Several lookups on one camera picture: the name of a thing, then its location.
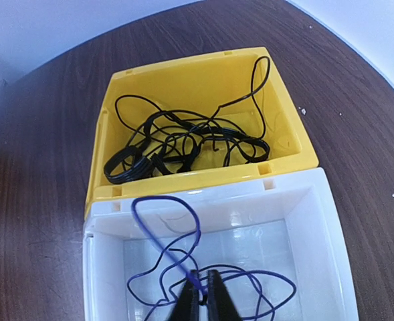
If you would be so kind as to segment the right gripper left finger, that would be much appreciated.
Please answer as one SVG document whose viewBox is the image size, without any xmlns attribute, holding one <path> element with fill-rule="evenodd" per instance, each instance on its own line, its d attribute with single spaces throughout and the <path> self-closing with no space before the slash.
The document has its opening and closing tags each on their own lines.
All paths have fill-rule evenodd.
<svg viewBox="0 0 394 321">
<path fill-rule="evenodd" d="M 187 280 L 182 287 L 168 321 L 199 321 L 199 288 Z"/>
</svg>

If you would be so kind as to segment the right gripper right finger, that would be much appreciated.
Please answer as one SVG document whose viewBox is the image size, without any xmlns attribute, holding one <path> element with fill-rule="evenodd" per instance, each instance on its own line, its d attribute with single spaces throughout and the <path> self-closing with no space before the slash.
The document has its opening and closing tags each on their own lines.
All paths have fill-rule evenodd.
<svg viewBox="0 0 394 321">
<path fill-rule="evenodd" d="M 207 273 L 208 321 L 241 321 L 229 292 L 217 270 Z"/>
</svg>

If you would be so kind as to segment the white bin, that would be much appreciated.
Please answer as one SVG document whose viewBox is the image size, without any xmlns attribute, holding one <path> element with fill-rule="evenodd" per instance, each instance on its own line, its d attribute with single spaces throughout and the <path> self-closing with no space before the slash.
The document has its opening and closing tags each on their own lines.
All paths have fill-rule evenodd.
<svg viewBox="0 0 394 321">
<path fill-rule="evenodd" d="M 322 169 L 94 205 L 84 225 L 87 320 L 165 320 L 184 273 L 218 269 L 244 320 L 357 320 L 340 220 Z"/>
</svg>

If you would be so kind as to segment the yellow bin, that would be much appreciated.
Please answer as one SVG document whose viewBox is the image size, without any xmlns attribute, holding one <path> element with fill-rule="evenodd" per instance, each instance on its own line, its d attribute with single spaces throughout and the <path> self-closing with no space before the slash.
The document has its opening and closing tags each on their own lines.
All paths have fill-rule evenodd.
<svg viewBox="0 0 394 321">
<path fill-rule="evenodd" d="M 215 187 L 316 168 L 316 152 L 264 47 L 112 75 L 85 212 L 102 201 Z"/>
</svg>

